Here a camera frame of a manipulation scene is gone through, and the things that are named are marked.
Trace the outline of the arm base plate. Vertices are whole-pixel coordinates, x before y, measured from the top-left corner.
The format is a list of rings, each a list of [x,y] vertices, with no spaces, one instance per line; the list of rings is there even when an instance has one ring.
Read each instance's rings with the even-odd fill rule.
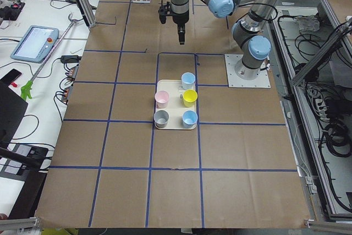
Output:
[[[270,80],[265,63],[258,69],[249,69],[243,65],[242,54],[225,54],[225,66],[230,88],[270,89]]]

